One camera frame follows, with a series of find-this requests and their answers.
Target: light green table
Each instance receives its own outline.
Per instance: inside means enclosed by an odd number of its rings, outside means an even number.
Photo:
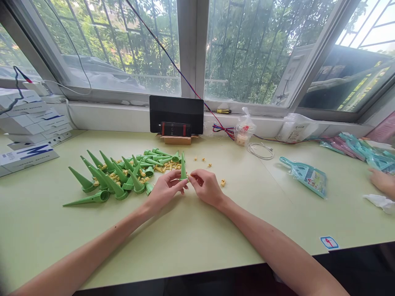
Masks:
[[[0,147],[7,139],[0,138]],[[202,138],[191,146],[164,145],[153,134],[87,131],[55,147],[59,158],[0,178],[0,265],[7,291],[19,287],[137,208],[146,195],[63,208],[86,197],[67,166],[89,176],[86,149],[120,159],[154,147],[184,150],[187,171],[206,168],[226,179],[224,192],[279,228],[312,255],[327,253],[320,236],[342,248],[395,240],[395,218],[363,194],[379,194],[367,164],[315,143],[269,143],[275,157],[260,161],[228,138]],[[326,172],[324,200],[288,175],[278,158],[306,162]],[[153,183],[160,176],[155,173]],[[93,274],[83,289],[261,263],[240,231],[201,202],[193,188],[148,221]]]

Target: window glass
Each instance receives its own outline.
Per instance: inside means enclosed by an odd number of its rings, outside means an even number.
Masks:
[[[335,0],[210,0],[205,99],[288,107]]]
[[[0,24],[0,79],[15,79],[13,66],[17,66],[32,81],[41,81],[40,75]],[[25,81],[21,75],[18,80]]]
[[[361,1],[299,107],[359,111],[395,74],[395,2]]]
[[[181,94],[180,75],[126,1],[31,2],[69,68],[68,85],[89,87],[86,74],[94,89]],[[177,1],[130,2],[179,67]]]

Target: white tissue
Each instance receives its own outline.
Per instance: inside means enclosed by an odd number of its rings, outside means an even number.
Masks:
[[[364,195],[363,198],[366,198],[375,206],[378,206],[383,209],[384,213],[392,215],[395,213],[395,201],[392,201],[384,196],[369,194]]]

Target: hand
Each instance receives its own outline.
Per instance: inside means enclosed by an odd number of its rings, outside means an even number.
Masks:
[[[156,214],[159,212],[169,201],[174,198],[174,195],[180,191],[184,194],[184,189],[188,189],[186,185],[188,179],[180,181],[181,171],[174,170],[159,177],[153,187],[146,203]]]
[[[195,188],[197,196],[209,205],[218,208],[226,199],[214,173],[197,169],[191,173],[189,181]]]
[[[395,199],[395,177],[375,169],[369,169],[369,171],[373,173],[370,176],[373,185],[385,193],[387,197]]]

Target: black tablet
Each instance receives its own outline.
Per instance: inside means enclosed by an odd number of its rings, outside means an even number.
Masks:
[[[149,96],[149,122],[152,133],[160,133],[162,122],[191,125],[192,134],[203,134],[202,99]]]

